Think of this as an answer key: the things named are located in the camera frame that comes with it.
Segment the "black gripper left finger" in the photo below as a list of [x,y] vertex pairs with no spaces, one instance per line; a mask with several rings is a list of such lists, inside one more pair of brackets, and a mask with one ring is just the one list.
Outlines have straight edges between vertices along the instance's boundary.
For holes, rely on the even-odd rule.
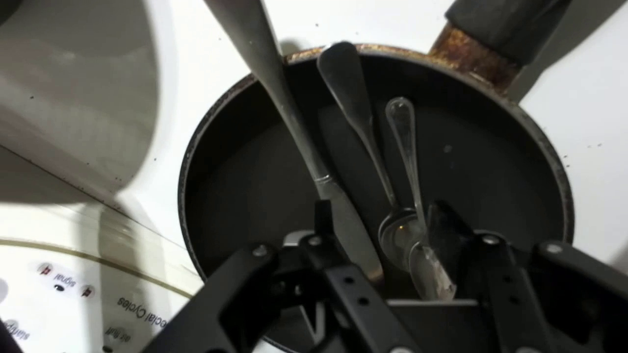
[[252,353],[279,315],[275,268],[277,250],[269,244],[236,250],[142,353]]

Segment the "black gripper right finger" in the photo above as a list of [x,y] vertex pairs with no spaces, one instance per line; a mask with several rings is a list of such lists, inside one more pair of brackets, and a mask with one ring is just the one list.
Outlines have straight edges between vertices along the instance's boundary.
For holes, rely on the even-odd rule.
[[483,232],[479,272],[497,353],[628,353],[626,276],[577,246],[542,240],[521,264]]

